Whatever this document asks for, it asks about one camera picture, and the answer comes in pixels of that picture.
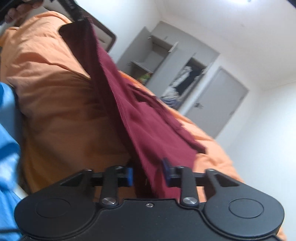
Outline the person's left hand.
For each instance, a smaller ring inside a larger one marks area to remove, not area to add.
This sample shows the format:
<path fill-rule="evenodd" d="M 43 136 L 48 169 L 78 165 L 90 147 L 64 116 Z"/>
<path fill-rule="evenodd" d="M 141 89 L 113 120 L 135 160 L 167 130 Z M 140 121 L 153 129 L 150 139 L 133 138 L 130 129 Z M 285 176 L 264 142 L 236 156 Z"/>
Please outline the person's left hand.
<path fill-rule="evenodd" d="M 4 16 L 5 23 L 11 23 L 24 16 L 26 16 L 30 11 L 39 8 L 44 3 L 43 0 L 38 1 L 23 1 L 15 8 L 10 8 Z"/>

